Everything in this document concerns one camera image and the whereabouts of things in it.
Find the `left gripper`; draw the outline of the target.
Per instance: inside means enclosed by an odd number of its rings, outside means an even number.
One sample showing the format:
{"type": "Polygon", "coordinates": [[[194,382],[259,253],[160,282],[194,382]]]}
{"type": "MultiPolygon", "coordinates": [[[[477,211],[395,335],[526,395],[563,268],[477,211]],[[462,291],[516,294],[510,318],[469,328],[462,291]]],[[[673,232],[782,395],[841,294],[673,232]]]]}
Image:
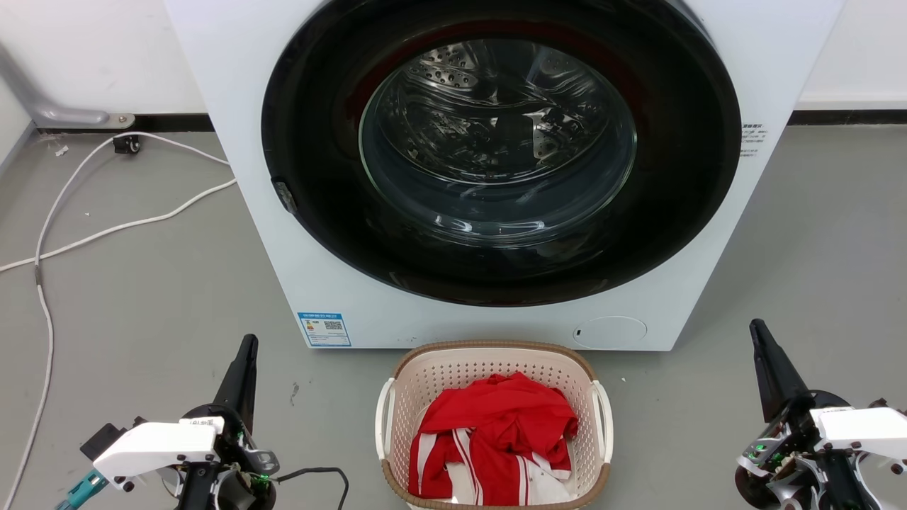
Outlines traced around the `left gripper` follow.
{"type": "Polygon", "coordinates": [[[215,429],[213,454],[188,463],[188,492],[201,493],[208,483],[212,497],[275,497],[278,456],[257,446],[252,435],[258,381],[259,340],[243,336],[212,404],[185,413],[185,425],[211,425],[215,429]]]}

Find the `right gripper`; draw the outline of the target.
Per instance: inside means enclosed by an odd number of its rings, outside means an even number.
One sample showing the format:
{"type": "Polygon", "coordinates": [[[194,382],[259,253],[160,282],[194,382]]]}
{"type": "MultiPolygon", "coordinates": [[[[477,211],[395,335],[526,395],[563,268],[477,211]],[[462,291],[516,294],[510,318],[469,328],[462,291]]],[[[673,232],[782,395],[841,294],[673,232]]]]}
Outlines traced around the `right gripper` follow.
{"type": "Polygon", "coordinates": [[[855,450],[816,450],[810,411],[851,407],[841,397],[810,390],[762,319],[749,324],[755,374],[767,428],[738,458],[742,497],[852,497],[855,450]]]}

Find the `beige perforated plastic laundry basket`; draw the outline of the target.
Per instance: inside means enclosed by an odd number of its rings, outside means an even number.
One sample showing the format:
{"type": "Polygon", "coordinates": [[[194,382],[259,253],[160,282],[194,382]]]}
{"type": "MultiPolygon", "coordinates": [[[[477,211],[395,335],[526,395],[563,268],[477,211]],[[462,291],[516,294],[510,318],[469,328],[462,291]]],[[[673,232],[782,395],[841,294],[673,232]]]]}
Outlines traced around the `beige perforated plastic laundry basket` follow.
{"type": "Polygon", "coordinates": [[[564,346],[524,340],[458,340],[409,351],[383,384],[373,436],[383,476],[407,510],[583,510],[606,487],[614,450],[612,407],[592,365],[564,346]],[[563,392],[578,416],[578,434],[568,442],[573,473],[567,487],[573,499],[544,506],[474,506],[410,494],[412,439],[441,391],[516,372],[563,392]]]}

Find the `blue energy label sticker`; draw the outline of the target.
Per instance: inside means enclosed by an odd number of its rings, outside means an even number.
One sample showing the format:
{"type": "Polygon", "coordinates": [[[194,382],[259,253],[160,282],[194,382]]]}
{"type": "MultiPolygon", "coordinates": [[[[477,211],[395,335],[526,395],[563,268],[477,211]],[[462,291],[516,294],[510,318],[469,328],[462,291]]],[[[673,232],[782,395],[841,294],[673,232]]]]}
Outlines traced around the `blue energy label sticker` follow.
{"type": "Polygon", "coordinates": [[[297,314],[305,342],[310,348],[346,348],[352,346],[341,314],[299,312],[297,314]]]}

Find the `round white filter cover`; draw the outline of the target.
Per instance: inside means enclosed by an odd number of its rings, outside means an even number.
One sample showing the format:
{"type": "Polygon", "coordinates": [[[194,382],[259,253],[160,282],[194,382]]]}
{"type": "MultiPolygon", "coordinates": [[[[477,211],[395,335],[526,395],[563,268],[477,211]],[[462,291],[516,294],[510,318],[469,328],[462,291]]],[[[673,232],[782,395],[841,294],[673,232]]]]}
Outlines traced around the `round white filter cover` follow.
{"type": "Polygon", "coordinates": [[[573,339],[588,351],[628,351],[647,332],[647,326],[635,317],[596,317],[577,326],[573,339]]]}

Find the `black round washing machine door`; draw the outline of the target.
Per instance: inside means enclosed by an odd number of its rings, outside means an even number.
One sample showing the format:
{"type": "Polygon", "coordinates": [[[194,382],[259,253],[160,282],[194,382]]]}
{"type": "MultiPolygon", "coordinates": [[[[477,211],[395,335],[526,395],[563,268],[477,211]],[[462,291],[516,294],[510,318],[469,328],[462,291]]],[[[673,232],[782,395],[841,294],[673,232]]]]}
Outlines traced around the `black round washing machine door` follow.
{"type": "Polygon", "coordinates": [[[406,293],[587,298],[657,268],[738,168],[729,67],[673,0],[327,0],[269,78],[285,208],[406,293]]]}

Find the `small printed text sticker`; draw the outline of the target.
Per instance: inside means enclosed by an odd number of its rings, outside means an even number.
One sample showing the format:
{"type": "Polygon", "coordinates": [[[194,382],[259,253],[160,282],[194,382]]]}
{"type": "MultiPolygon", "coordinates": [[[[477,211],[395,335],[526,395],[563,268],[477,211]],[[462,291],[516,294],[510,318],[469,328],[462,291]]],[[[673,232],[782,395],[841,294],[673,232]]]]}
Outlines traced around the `small printed text sticker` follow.
{"type": "Polygon", "coordinates": [[[740,132],[740,158],[755,157],[767,141],[768,130],[762,123],[744,123],[740,132]]]}

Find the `red and white garment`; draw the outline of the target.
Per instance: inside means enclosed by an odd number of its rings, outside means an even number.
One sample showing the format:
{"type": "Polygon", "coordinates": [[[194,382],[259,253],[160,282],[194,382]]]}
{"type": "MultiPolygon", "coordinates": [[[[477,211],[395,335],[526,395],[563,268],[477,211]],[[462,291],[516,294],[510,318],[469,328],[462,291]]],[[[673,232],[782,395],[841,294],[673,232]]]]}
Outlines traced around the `red and white garment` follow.
{"type": "Polygon", "coordinates": [[[474,506],[569,502],[578,430],[563,393],[522,373],[444,390],[412,439],[408,491],[474,506]]]}

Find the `white front-load washing machine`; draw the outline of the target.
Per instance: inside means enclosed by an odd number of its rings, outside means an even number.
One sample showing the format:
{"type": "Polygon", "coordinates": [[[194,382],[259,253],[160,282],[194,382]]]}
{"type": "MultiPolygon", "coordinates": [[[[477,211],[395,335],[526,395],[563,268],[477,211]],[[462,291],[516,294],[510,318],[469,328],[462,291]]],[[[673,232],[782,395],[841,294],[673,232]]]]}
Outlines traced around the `white front-load washing machine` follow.
{"type": "Polygon", "coordinates": [[[286,43],[327,0],[166,0],[166,4],[305,345],[299,312],[341,314],[351,346],[331,349],[344,351],[411,349],[454,340],[531,340],[585,349],[574,342],[577,326],[596,317],[625,316],[648,328],[645,338],[629,351],[671,351],[846,3],[673,1],[691,9],[716,43],[738,92],[741,125],[762,123],[767,141],[755,157],[740,158],[739,150],[728,194],[705,228],[676,255],[605,293],[528,307],[444,302],[383,284],[325,249],[285,208],[263,151],[264,96],[286,43]]]}

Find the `grey metal pipe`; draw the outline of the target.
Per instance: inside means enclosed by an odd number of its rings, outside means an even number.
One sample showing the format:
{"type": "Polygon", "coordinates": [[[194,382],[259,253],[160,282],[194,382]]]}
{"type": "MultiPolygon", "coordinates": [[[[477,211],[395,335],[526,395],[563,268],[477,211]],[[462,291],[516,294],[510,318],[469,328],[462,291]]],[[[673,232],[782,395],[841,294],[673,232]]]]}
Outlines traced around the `grey metal pipe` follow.
{"type": "Polygon", "coordinates": [[[61,106],[46,96],[19,67],[0,42],[0,77],[29,114],[35,126],[45,130],[126,130],[136,123],[132,113],[61,106]]]}

